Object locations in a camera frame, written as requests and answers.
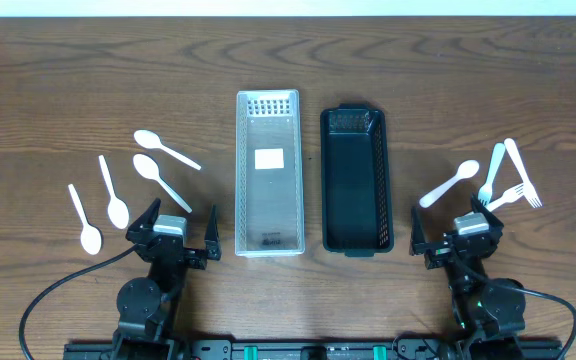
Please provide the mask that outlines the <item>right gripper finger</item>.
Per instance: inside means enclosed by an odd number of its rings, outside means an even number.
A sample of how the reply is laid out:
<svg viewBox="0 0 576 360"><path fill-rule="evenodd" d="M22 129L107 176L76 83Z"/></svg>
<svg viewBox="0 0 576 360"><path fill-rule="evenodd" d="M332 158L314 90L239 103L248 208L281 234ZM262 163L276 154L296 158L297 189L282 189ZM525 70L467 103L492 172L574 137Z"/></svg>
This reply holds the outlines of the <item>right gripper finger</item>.
<svg viewBox="0 0 576 360"><path fill-rule="evenodd" d="M499 220L492 212L488 211L486 206L477 199L475 194L471 195L470 202L471 212L482 213L489 222L490 228L487 232L499 234L503 233L504 223Z"/></svg>
<svg viewBox="0 0 576 360"><path fill-rule="evenodd" d="M411 208L411 239L409 254L423 255L427 248L423 224L416 206Z"/></svg>

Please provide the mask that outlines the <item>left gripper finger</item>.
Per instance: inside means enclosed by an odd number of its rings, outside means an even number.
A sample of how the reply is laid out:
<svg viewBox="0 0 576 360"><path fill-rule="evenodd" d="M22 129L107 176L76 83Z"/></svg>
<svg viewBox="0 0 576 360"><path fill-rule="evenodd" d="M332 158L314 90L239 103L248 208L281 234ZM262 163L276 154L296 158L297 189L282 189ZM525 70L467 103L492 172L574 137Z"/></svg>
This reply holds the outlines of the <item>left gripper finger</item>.
<svg viewBox="0 0 576 360"><path fill-rule="evenodd" d="M220 238L217 226L217 206L211 207L210 217L207 223L207 228L204 236L204 243L206 246L207 255L209 260L219 261L222 256Z"/></svg>
<svg viewBox="0 0 576 360"><path fill-rule="evenodd" d="M161 200L156 198L147 210L140 215L127 229L127 235L138 235L145 232L152 232L159 215Z"/></svg>

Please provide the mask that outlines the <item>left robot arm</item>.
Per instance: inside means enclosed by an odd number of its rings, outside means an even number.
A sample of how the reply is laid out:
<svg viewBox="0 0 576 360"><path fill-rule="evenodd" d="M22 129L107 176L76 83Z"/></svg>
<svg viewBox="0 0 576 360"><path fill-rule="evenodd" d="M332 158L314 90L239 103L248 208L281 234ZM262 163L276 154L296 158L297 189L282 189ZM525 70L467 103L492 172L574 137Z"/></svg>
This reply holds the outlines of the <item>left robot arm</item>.
<svg viewBox="0 0 576 360"><path fill-rule="evenodd" d="M203 249L184 245L185 236L158 230L162 215L160 199L127 229L126 239L150 265L148 275L128 281L120 289L116 305L118 328L113 335L112 359L190 359L192 346L174 333L187 272L204 270L210 260L221 259L217 208L210 211Z"/></svg>

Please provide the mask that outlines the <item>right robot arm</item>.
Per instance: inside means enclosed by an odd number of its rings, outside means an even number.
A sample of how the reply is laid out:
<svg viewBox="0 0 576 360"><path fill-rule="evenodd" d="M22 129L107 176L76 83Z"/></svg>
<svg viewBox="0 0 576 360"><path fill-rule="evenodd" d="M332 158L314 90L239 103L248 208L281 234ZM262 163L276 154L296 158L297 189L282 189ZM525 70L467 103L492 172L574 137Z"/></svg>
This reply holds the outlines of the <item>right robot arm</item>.
<svg viewBox="0 0 576 360"><path fill-rule="evenodd" d="M411 209L409 253L423 256L429 270L445 271L452 312L465 336L452 343L424 346L437 359L523 358L517 333L525 328L526 299L521 283L490 278L483 261L494 254L504 224L478 200L472 212L454 219L454 229L429 241L417 207Z"/></svg>

